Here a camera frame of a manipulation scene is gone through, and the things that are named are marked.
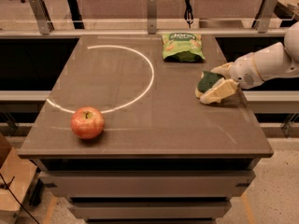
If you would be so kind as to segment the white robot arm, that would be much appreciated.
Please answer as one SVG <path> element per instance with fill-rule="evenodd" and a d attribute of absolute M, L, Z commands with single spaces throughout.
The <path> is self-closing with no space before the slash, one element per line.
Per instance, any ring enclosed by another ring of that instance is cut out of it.
<path fill-rule="evenodd" d="M 277 42 L 203 71 L 195 96 L 205 105 L 220 103 L 238 88 L 248 90 L 270 79 L 294 77 L 299 77 L 299 22 L 286 31 L 284 43 Z"/>

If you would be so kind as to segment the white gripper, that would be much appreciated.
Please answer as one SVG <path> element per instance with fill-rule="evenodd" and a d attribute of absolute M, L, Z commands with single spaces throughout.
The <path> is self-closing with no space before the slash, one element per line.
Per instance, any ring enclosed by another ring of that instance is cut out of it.
<path fill-rule="evenodd" d="M 240 88 L 245 90 L 263 84 L 253 54 L 241 56 L 233 63 L 214 67 L 211 72 L 229 79 L 221 78 L 200 97 L 200 102 L 205 105 L 220 103 L 222 99 L 235 94 L 238 83 Z"/>

